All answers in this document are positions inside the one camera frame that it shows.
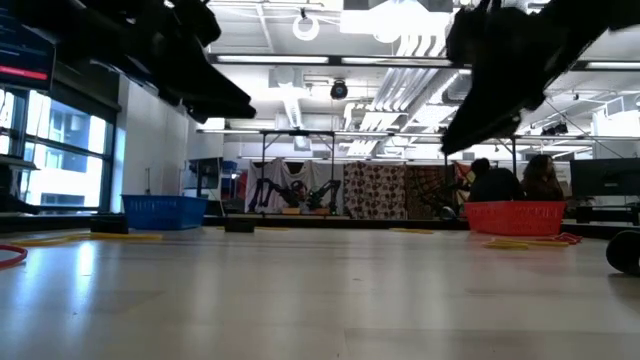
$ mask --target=person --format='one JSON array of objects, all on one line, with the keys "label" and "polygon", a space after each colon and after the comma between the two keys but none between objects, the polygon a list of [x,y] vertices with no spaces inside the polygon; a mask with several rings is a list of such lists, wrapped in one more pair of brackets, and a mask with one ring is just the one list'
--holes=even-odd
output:
[{"label": "person", "polygon": [[524,199],[518,178],[508,169],[492,169],[489,160],[482,158],[471,164],[471,171],[476,178],[471,185],[469,202]]},{"label": "person", "polygon": [[536,155],[524,170],[522,188],[529,201],[563,201],[564,194],[556,177],[553,158]]}]

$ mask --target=camera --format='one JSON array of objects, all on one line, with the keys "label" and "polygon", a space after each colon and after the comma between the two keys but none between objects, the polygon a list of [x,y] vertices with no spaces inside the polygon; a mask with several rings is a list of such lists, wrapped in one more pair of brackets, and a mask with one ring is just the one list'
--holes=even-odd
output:
[{"label": "camera", "polygon": [[331,87],[331,98],[333,100],[343,100],[349,94],[349,89],[347,85],[344,83],[344,80],[336,80],[333,82],[333,86]]}]

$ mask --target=red basket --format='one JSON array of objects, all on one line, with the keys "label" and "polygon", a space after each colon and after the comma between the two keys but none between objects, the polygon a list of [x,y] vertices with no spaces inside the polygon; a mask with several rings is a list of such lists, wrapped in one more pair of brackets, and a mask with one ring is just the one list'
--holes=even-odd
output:
[{"label": "red basket", "polygon": [[564,202],[498,201],[465,203],[471,230],[506,236],[558,235]]}]

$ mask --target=window frame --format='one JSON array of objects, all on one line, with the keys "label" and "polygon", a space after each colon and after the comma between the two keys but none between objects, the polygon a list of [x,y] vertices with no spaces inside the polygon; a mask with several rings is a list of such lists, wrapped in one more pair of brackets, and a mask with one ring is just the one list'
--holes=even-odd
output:
[{"label": "window frame", "polygon": [[[50,206],[40,205],[38,208],[42,211],[97,211],[108,212],[111,207],[111,184],[112,184],[112,172],[113,172],[113,148],[114,148],[114,128],[116,126],[115,119],[117,118],[117,112],[114,111],[107,118],[103,118],[102,114],[89,114],[98,116],[106,122],[105,131],[105,147],[104,153],[96,153],[78,146],[65,144],[62,142],[54,141],[51,139],[40,138],[37,135],[27,134],[27,121],[28,121],[28,108],[29,108],[29,91],[20,89],[4,89],[7,92],[11,92],[14,95],[14,108],[13,108],[13,121],[12,128],[0,128],[0,135],[6,135],[9,137],[9,155],[23,157],[26,150],[27,142],[34,143],[35,145],[44,145],[48,148],[55,150],[62,150],[68,153],[98,158],[102,160],[102,176],[100,181],[100,202],[98,207],[85,207],[85,206]],[[49,96],[52,100],[65,104],[64,101],[56,99],[54,93],[40,94]],[[89,98],[83,99],[84,101],[91,101]]]}]

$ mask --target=ceiling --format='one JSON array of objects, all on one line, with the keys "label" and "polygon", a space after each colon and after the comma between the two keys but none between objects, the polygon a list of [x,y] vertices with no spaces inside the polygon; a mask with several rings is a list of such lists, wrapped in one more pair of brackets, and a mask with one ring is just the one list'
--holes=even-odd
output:
[{"label": "ceiling", "polygon": [[[292,4],[288,8],[273,9],[266,3],[262,5],[255,1],[247,2],[247,5],[237,1],[233,3],[236,4],[234,6],[230,6],[230,3],[225,3],[224,6],[221,4],[221,1],[210,3],[223,31],[221,38],[209,46],[208,50],[215,54],[390,56],[396,55],[401,46],[400,40],[382,43],[372,35],[341,33],[339,26],[341,1],[324,2],[324,7],[306,6],[307,15],[322,17],[326,20],[319,21],[318,36],[311,41],[298,39],[292,30],[293,22],[300,16],[300,5]],[[636,44],[640,44],[640,28],[605,34],[587,50],[583,58],[640,60],[640,46]],[[258,111],[256,117],[258,120],[274,119],[276,114],[285,112],[285,103],[282,99],[263,91],[268,83],[268,75],[265,74],[268,74],[272,67],[230,65],[217,67],[252,95],[253,105]],[[303,82],[309,93],[308,96],[299,100],[302,114],[341,116],[349,102],[370,103],[384,83],[385,76],[389,76],[387,75],[389,70],[381,68],[309,66],[302,67],[301,71],[304,76]],[[333,79],[345,79],[349,87],[349,97],[345,101],[334,101],[329,97]],[[434,80],[429,81],[421,93],[433,91],[435,79],[434,77]],[[636,92],[640,94],[640,72],[568,73],[550,86],[547,91],[548,102],[537,111],[525,116],[521,130],[526,131],[530,124],[538,123],[556,114],[557,111],[567,109],[572,109],[569,114],[573,121],[579,126],[587,126],[591,121],[591,112],[602,106],[604,101]],[[416,101],[424,102],[424,99],[416,97],[414,103]]]}]

